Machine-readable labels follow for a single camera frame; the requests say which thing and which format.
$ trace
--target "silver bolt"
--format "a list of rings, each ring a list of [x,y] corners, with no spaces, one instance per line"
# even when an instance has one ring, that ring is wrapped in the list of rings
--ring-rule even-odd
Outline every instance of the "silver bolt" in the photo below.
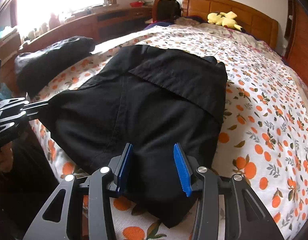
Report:
[[[236,180],[236,181],[241,181],[242,179],[243,179],[243,177],[240,176],[239,174],[235,174],[235,175],[234,175],[234,180]]]
[[[69,174],[65,177],[66,181],[72,181],[74,179],[74,175],[73,174]]]
[[[207,172],[207,168],[204,167],[204,166],[198,167],[197,170],[198,170],[198,172],[200,172],[200,173],[205,173],[205,172]]]
[[[100,168],[100,172],[101,173],[108,173],[109,171],[110,171],[109,167],[102,167],[102,168]]]

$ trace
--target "floral blanket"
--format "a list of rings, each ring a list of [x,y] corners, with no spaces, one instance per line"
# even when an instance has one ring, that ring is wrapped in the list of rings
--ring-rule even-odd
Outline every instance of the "floral blanket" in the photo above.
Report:
[[[200,57],[214,56],[225,63],[226,109],[212,168],[222,176],[242,174],[284,238],[292,239],[308,218],[308,104],[304,103],[305,94],[295,73],[265,42],[215,25],[156,26],[98,45],[94,55],[60,73],[36,100],[79,88],[99,73],[121,47],[133,44],[182,49]],[[31,125],[59,180],[70,173],[86,175],[38,120],[31,121]],[[117,239],[191,237],[195,206],[182,223],[168,229],[126,198],[111,200],[111,204]],[[224,235],[223,208],[219,239]]]

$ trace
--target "yellow plush toy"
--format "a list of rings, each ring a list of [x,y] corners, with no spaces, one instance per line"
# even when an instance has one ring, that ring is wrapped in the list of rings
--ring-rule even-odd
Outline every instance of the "yellow plush toy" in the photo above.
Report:
[[[240,32],[244,32],[243,27],[237,25],[237,22],[234,20],[237,15],[233,12],[229,13],[210,13],[207,16],[208,23],[216,24],[218,26],[223,26],[230,29],[236,29]]]

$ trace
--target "person's hand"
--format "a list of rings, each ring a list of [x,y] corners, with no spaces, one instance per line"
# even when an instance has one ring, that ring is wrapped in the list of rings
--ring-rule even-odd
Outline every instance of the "person's hand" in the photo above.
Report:
[[[13,152],[12,152],[12,142],[1,147],[0,152],[0,171],[10,172],[13,167]]]

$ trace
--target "wooden headboard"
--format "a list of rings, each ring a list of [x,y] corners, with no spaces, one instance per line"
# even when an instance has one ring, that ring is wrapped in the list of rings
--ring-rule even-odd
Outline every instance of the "wooden headboard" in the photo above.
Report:
[[[182,16],[200,16],[207,21],[211,12],[233,11],[235,19],[249,34],[276,48],[278,22],[256,9],[232,0],[183,0]]]

